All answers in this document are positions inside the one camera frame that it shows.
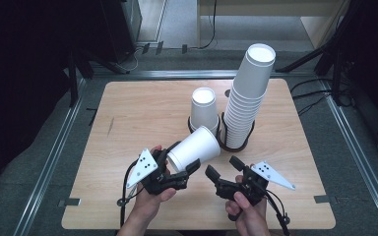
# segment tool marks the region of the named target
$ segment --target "human hand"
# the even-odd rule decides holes
[[[235,177],[237,183],[242,182],[242,175]],[[234,201],[227,201],[225,203],[225,210],[229,214],[238,215],[235,221],[235,226],[241,236],[263,236],[270,235],[269,228],[266,221],[266,207],[267,201],[264,198],[255,206],[251,206],[247,198],[241,193],[234,194]]]
[[[153,147],[151,153],[156,149],[161,150],[161,146]],[[176,194],[176,190],[169,188],[161,192],[159,195],[151,195],[143,189],[141,183],[138,183],[137,193],[139,194],[136,197],[134,207],[118,232],[118,236],[144,235],[150,222],[158,214],[160,204],[171,199]]]

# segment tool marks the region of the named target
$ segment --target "gray carpet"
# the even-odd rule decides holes
[[[278,52],[276,68],[290,64],[306,52]],[[236,70],[244,51],[180,50],[165,49],[161,54],[150,50],[146,54],[136,53],[139,66],[135,71],[155,70]],[[130,58],[124,67],[132,68],[135,60]],[[316,59],[298,68],[309,74]],[[87,80],[83,103],[74,122],[67,143],[63,148],[50,185],[45,193],[29,235],[113,235],[112,230],[65,230],[61,227],[63,207],[59,200],[69,197],[81,157],[91,130],[89,125],[97,108],[104,86],[111,81],[127,80],[127,76],[114,75],[94,65],[95,77]],[[277,75],[284,77],[290,87],[314,79],[312,76]],[[294,94],[321,89],[318,83],[297,88]],[[14,159],[0,179],[0,235],[11,235],[17,227],[32,187],[51,151],[61,124],[67,114],[69,97],[67,93],[42,127],[30,148]],[[295,101],[297,110],[315,102],[321,97],[316,94]],[[364,148],[378,171],[378,154],[373,151],[372,140],[360,117],[353,108],[346,109]],[[302,122],[306,137],[314,155],[325,190],[330,197],[337,225],[331,230],[292,230],[294,235],[378,235],[378,209],[364,184],[351,157],[345,139],[326,101],[322,101],[304,113]]]

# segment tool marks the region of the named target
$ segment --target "hand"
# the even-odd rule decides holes
[[[240,183],[242,181],[242,176],[238,175],[235,177],[235,181]],[[241,193],[236,192],[234,194],[234,201],[227,201],[225,203],[225,210],[229,214],[237,215],[237,220],[235,221],[235,226],[241,236],[263,236],[270,235],[269,228],[266,221],[266,207],[267,201],[264,198],[255,206],[251,206],[247,198]]]
[[[151,152],[153,153],[155,149],[161,150],[161,146],[153,147]],[[176,190],[173,188],[166,189],[159,195],[151,195],[145,189],[142,189],[143,185],[138,183],[137,193],[140,194],[137,195],[134,207],[118,232],[118,236],[144,235],[150,222],[158,214],[160,204],[176,194]]]

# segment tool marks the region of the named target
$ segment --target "wooden tabletop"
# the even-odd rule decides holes
[[[118,229],[125,171],[143,148],[168,148],[190,132],[187,119],[191,95],[199,87],[212,88],[219,113],[228,102],[224,92],[232,80],[112,82],[102,96],[91,134],[70,198],[78,206],[66,206],[62,225],[67,229]],[[282,79],[271,79],[256,118],[255,129],[245,150],[222,150],[189,178],[188,188],[163,203],[151,229],[234,229],[224,210],[225,200],[205,175],[211,164],[222,179],[234,181],[240,172],[228,162],[232,155],[244,163],[263,160],[275,168],[296,190],[269,183],[268,190],[283,201],[290,229],[330,229],[336,224],[330,204],[316,204],[314,196],[325,196],[309,144]],[[134,201],[127,205],[126,215]],[[268,206],[269,227],[280,229],[275,211]]]

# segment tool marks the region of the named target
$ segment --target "white paper cup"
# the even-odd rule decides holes
[[[251,45],[241,62],[233,86],[247,98],[262,96],[275,63],[275,50],[262,43]]]
[[[198,158],[201,163],[219,156],[221,153],[215,135],[204,126],[173,148],[167,155],[168,160],[176,172],[186,169],[186,166]]]
[[[211,88],[197,88],[192,93],[190,122],[195,128],[213,129],[218,123],[216,95]]]

